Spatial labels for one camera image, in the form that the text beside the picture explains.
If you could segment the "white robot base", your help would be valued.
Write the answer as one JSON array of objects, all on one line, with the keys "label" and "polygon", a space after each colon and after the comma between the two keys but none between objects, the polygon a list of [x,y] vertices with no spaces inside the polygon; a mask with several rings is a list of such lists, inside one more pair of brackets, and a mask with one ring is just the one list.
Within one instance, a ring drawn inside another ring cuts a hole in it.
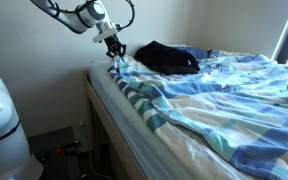
[{"label": "white robot base", "polygon": [[0,180],[39,180],[43,165],[32,153],[7,87],[0,78]]}]

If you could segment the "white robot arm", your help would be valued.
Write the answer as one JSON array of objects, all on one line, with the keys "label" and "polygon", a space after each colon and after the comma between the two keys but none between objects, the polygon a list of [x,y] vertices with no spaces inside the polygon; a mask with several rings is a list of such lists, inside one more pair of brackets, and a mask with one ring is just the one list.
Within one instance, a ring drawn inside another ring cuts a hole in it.
[{"label": "white robot arm", "polygon": [[71,11],[61,9],[54,0],[30,1],[77,34],[96,27],[98,34],[93,38],[93,42],[104,41],[107,46],[107,56],[114,58],[115,56],[123,57],[126,54],[126,45],[122,44],[117,37],[119,26],[110,20],[101,0],[86,1]]}]

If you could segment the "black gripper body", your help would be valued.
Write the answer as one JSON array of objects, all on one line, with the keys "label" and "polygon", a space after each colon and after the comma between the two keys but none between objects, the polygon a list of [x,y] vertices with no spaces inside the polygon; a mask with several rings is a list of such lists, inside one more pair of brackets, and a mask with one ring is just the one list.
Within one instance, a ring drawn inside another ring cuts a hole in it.
[{"label": "black gripper body", "polygon": [[112,52],[114,55],[119,55],[119,50],[122,46],[126,46],[122,44],[116,35],[112,35],[106,39],[104,39],[105,44],[107,45],[108,51]]}]

